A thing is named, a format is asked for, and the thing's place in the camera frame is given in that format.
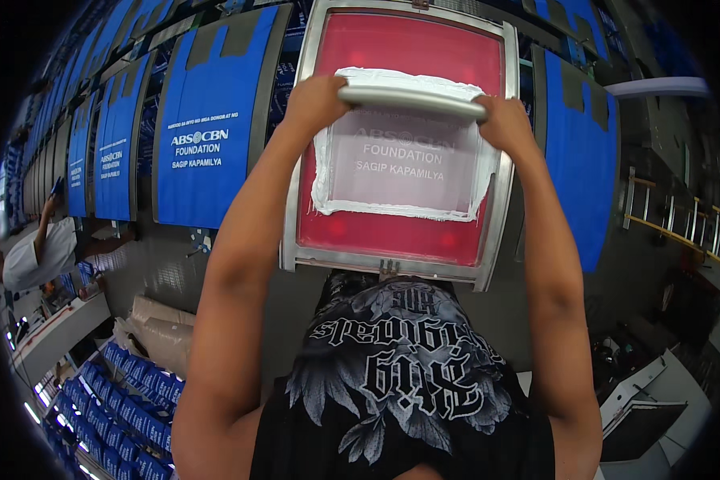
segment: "abs-cbn logo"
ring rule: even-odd
[[[196,131],[190,135],[179,135],[170,141],[171,145],[198,144],[201,141],[226,140],[230,136],[230,130],[209,130],[204,132]]]

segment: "ladder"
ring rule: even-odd
[[[656,183],[635,177],[635,168],[630,167],[622,224],[624,230],[628,230],[632,222],[646,225],[661,232],[662,236],[720,262],[720,207],[705,207],[699,197],[689,194],[664,194],[664,201],[654,206],[651,190],[654,195],[662,195]],[[642,216],[633,214],[635,208],[638,215],[642,210]]]

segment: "graphic print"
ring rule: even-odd
[[[331,294],[339,293],[341,279],[330,282]],[[291,408],[301,398],[318,426],[326,396],[354,414],[358,423],[338,451],[371,465],[382,454],[387,422],[448,453],[448,422],[493,433],[511,404],[497,364],[504,360],[472,331],[450,294],[429,283],[393,281],[351,298],[339,293],[318,311],[286,394]]]

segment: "black tank top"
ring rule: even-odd
[[[554,478],[552,431],[450,283],[333,272],[262,411],[251,479]]]

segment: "hand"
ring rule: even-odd
[[[56,194],[51,195],[43,205],[43,215],[53,215],[59,206],[61,206],[61,198]]]
[[[310,77],[298,82],[288,99],[283,123],[314,137],[349,111],[349,105],[336,96],[346,84],[344,77]]]
[[[523,102],[485,95],[472,101],[488,111],[488,120],[480,126],[480,136],[491,145],[507,152],[513,160],[528,149],[538,149]]]

